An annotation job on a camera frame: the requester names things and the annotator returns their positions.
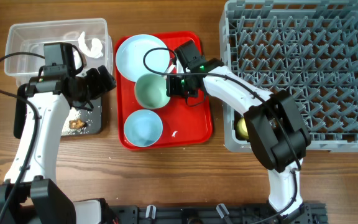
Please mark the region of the white rice pile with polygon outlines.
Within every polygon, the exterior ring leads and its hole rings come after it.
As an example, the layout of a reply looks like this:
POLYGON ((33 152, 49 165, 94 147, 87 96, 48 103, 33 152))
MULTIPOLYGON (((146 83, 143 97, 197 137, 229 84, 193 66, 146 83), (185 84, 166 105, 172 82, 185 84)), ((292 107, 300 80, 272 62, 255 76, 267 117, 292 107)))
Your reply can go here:
POLYGON ((101 129, 100 111, 72 108, 63 125, 62 136, 97 134, 101 129))

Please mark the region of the green bowl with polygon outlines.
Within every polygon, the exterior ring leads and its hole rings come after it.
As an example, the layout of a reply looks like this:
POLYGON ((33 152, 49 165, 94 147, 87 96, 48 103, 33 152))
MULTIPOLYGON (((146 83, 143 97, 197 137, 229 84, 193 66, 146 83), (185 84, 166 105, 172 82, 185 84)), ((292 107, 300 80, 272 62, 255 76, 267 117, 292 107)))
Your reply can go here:
POLYGON ((170 101, 166 79, 160 75, 141 76, 135 83, 134 92, 138 104, 149 110, 163 108, 170 101))

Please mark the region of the brown food scrap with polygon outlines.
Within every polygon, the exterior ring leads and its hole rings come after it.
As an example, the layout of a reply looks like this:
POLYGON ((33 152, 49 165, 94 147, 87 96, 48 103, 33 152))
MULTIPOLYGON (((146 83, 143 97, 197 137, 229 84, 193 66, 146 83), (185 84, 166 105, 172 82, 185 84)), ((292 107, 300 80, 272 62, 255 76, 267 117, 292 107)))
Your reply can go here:
POLYGON ((68 127, 72 130, 82 129, 86 126, 87 126, 87 124, 84 121, 82 121, 81 119, 70 120, 69 125, 68 125, 68 127))

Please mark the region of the small light blue bowl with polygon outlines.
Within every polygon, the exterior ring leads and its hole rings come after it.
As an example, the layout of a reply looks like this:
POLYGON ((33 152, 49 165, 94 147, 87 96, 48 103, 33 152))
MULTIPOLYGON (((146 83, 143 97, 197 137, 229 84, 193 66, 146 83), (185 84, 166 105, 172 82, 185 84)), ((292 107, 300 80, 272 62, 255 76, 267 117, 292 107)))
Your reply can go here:
POLYGON ((155 144, 163 133, 160 116, 151 110, 137 110, 124 123, 124 135, 134 146, 149 147, 155 144))

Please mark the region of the yellow plastic cup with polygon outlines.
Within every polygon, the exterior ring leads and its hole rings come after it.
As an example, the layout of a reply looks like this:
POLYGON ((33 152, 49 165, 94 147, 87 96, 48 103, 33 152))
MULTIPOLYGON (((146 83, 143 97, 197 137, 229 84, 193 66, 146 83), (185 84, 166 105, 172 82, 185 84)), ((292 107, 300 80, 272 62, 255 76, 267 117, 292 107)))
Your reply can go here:
POLYGON ((246 122, 244 118, 241 118, 236 124, 236 134, 240 139, 248 140, 249 133, 247 130, 246 122))

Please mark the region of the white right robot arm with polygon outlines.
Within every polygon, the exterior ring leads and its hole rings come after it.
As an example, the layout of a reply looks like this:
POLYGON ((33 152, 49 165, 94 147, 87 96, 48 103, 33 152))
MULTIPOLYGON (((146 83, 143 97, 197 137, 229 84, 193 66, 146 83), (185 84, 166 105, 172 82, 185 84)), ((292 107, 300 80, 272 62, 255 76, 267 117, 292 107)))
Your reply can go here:
POLYGON ((191 40, 173 54, 178 71, 167 79, 167 95, 196 98, 202 91, 242 114, 252 152, 268 170, 268 202, 275 216, 295 219, 303 209, 300 170, 311 143, 295 99, 285 90, 272 93, 251 85, 216 58, 206 60, 191 40))

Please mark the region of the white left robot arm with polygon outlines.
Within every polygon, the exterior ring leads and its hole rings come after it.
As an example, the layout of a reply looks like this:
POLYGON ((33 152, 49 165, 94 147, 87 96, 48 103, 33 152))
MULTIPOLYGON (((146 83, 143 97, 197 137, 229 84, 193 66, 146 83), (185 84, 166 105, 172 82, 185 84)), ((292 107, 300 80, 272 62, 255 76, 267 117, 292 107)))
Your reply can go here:
POLYGON ((0 223, 118 223, 103 198, 70 200, 56 183, 62 129, 72 108, 92 111, 93 101, 116 86, 105 66, 75 65, 78 48, 44 45, 44 65, 19 87, 14 134, 15 159, 0 184, 0 223))

